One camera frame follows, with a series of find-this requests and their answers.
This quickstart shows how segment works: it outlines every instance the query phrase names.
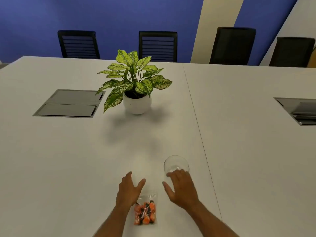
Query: white wall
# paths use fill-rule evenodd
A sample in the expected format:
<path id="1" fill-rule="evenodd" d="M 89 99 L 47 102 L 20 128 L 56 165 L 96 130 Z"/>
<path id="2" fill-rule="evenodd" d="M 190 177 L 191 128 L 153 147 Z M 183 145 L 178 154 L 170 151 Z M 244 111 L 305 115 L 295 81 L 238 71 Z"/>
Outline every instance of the white wall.
<path id="1" fill-rule="evenodd" d="M 316 0 L 298 0 L 277 37 L 312 37 L 316 39 Z M 269 66 L 277 39 L 260 66 Z"/>
<path id="2" fill-rule="evenodd" d="M 210 62 L 220 26 L 234 26 L 243 0 L 204 0 L 195 37 L 191 63 Z"/>

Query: chair backrest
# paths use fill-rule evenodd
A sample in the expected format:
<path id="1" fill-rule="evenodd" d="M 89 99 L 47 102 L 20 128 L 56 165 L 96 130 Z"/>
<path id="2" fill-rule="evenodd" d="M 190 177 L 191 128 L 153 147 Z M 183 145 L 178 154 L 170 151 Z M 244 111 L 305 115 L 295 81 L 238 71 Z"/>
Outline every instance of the chair backrest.
<path id="1" fill-rule="evenodd" d="M 308 68 L 316 68 L 316 47 L 314 48 L 314 51 L 312 52 L 312 55 L 309 59 Z"/>
<path id="2" fill-rule="evenodd" d="M 307 67 L 314 38 L 278 37 L 269 66 Z"/>
<path id="3" fill-rule="evenodd" d="M 63 57 L 100 59 L 95 31 L 58 31 Z"/>
<path id="4" fill-rule="evenodd" d="M 154 62 L 177 62 L 178 34 L 174 31 L 140 31 L 139 58 L 151 56 Z"/>
<path id="5" fill-rule="evenodd" d="M 210 64 L 247 65 L 256 37 L 256 29 L 219 27 Z"/>

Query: clear glass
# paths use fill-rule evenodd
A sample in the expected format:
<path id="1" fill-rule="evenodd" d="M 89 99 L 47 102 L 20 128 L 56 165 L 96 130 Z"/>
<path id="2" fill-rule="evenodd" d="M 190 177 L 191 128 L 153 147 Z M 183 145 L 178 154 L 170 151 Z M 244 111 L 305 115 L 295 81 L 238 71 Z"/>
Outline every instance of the clear glass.
<path id="1" fill-rule="evenodd" d="M 165 163 L 163 164 L 163 169 L 165 171 L 165 174 L 181 169 L 189 172 L 189 164 L 183 157 L 179 155 L 172 155 L 165 160 Z"/>

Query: forearm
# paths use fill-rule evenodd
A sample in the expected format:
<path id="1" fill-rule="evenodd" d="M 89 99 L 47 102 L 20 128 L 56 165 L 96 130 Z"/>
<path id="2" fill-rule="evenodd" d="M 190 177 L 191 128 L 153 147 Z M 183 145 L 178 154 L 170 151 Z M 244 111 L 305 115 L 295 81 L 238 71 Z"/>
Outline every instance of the forearm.
<path id="1" fill-rule="evenodd" d="M 114 207 L 94 237 L 121 237 L 128 212 L 128 208 Z"/>
<path id="2" fill-rule="evenodd" d="M 187 210 L 204 237 L 238 237 L 227 225 L 207 210 L 201 203 Z"/>

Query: candy bag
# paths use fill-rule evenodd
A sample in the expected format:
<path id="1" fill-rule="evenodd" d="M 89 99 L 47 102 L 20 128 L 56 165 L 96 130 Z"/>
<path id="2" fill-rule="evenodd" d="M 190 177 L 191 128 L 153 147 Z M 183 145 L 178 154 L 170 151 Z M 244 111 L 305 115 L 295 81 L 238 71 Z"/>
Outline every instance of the candy bag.
<path id="1" fill-rule="evenodd" d="M 156 194 L 141 195 L 134 206 L 134 225 L 148 225 L 156 222 Z"/>

